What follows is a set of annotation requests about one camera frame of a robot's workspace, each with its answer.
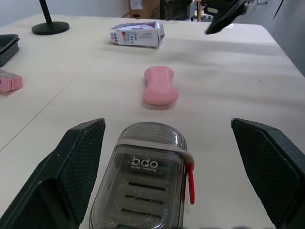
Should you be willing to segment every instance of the pink soap bar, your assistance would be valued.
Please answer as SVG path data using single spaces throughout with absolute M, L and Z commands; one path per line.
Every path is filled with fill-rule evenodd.
M 143 100 L 152 105 L 169 105 L 178 99 L 178 93 L 172 85 L 174 72 L 166 66 L 155 66 L 147 69 L 144 77 L 148 86 Z

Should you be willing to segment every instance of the table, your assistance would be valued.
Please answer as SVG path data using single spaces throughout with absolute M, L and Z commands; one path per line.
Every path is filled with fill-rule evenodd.
M 35 18 L 15 23 L 14 33 L 23 30 L 21 24 L 39 23 L 37 19 L 41 16 Z M 42 67 L 31 70 L 33 75 L 25 78 L 23 89 L 5 98 L 1 95 L 0 104 L 5 99 L 17 103 L 28 96 L 24 101 L 29 115 L 23 125 L 6 126 L 14 131 L 12 140 L 2 141 L 6 146 L 0 151 L 0 215 L 69 128 L 104 117 L 107 127 L 99 172 L 81 229 L 88 229 L 92 203 L 121 131 L 142 121 L 175 127 L 185 136 L 195 158 L 196 201 L 191 206 L 186 191 L 185 228 L 231 229 L 241 225 L 252 229 L 274 228 L 246 176 L 230 121 L 239 117 L 277 127 L 305 152 L 305 80 L 263 27 L 234 24 L 221 33 L 204 35 L 208 23 L 165 21 L 161 47 L 149 49 L 109 44 L 106 34 L 112 24 L 109 26 L 104 20 L 117 23 L 129 19 L 58 18 L 70 23 L 74 35 L 76 30 L 86 28 L 86 33 L 77 35 L 94 34 L 95 39 L 82 50 L 74 51 L 73 55 L 79 54 L 78 61 L 65 68 L 60 65 L 65 70 L 61 76 L 68 75 L 67 79 L 61 82 L 57 77 L 56 82 L 50 83 L 55 89 L 40 90 L 44 82 L 39 76 L 48 65 L 40 58 L 42 51 L 28 58 L 24 56 L 27 45 L 34 47 L 30 30 L 26 38 L 20 37 L 24 43 L 20 43 L 20 52 L 6 69 L 20 75 L 25 71 L 29 77 L 30 70 L 27 72 L 23 61 L 38 61 Z M 10 26 L 5 27 L 5 31 L 9 30 Z M 64 48 L 62 42 L 69 40 L 68 33 L 34 39 L 39 39 L 38 44 L 57 43 Z M 84 38 L 75 39 L 71 42 L 77 46 Z M 48 61 L 53 66 L 59 64 L 51 57 Z M 83 61 L 86 65 L 78 66 Z M 143 73 L 154 65 L 166 65 L 175 71 L 173 83 L 179 98 L 173 106 L 152 107 L 142 103 Z M 39 103 L 29 95 L 37 92 L 43 97 Z M 10 107 L 7 114 L 16 115 L 16 108 Z

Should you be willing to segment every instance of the soap box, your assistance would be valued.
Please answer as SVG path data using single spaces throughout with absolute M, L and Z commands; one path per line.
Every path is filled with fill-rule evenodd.
M 117 25 L 112 28 L 110 36 L 118 45 L 158 47 L 165 34 L 163 23 L 154 21 Z

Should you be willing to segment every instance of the wall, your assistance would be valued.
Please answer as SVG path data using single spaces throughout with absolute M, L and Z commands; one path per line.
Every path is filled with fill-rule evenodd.
M 273 20 L 280 2 L 269 0 L 267 4 L 249 7 L 247 13 L 234 22 L 264 26 L 305 75 L 305 0 L 284 0 Z
M 121 17 L 128 0 L 46 0 L 51 14 Z M 0 26 L 42 13 L 39 0 L 0 0 Z

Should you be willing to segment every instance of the red clip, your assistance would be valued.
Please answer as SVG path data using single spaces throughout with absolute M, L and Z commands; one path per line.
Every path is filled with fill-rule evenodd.
M 189 173 L 189 190 L 190 190 L 190 202 L 191 204 L 195 203 L 195 184 L 194 184 L 194 176 L 193 176 L 193 164 L 190 163 L 188 166 Z

